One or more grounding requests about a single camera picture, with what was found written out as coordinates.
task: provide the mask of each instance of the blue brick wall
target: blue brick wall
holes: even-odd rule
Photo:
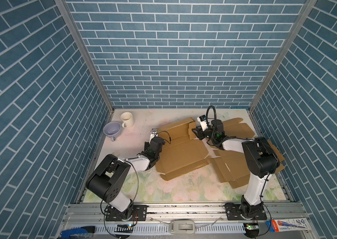
[[[318,235],[337,238],[337,1],[317,1],[254,115]]]
[[[0,0],[0,239],[56,235],[108,110],[53,0]]]
[[[303,3],[68,0],[116,108],[247,108]]]

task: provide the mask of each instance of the white mug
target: white mug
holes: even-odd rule
[[[121,120],[122,120],[122,127],[125,128],[130,128],[134,125],[134,118],[133,114],[130,112],[124,112],[121,114]]]

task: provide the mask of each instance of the brown cardboard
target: brown cardboard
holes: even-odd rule
[[[191,131],[195,127],[195,120],[187,118],[158,128],[158,132],[167,131],[171,136],[171,144],[162,147],[156,163],[162,179],[171,180],[209,164],[206,159],[208,150]],[[166,132],[159,133],[159,136],[170,141]]]
[[[238,138],[252,138],[255,133],[246,123],[240,123],[243,119],[235,118],[223,122],[225,135],[237,136]],[[275,150],[279,157],[279,161],[283,161],[284,157],[280,151],[268,141],[269,145]],[[248,169],[245,156],[243,153],[236,151],[217,150],[215,151],[218,158],[211,159],[216,175],[220,182],[228,182],[232,188],[238,188],[248,184],[250,179],[250,171]],[[275,173],[280,172],[285,167],[280,164]]]

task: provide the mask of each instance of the floral tabletop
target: floral tabletop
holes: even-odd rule
[[[229,183],[219,183],[212,165],[204,166],[188,174],[170,181],[163,180],[155,167],[138,172],[139,189],[136,202],[208,202],[208,201],[240,201],[247,185],[233,189]],[[129,175],[122,190],[134,198],[137,189],[137,177]],[[266,184],[264,200],[285,200],[278,179],[274,176]],[[87,191],[85,203],[101,202],[101,199]]]

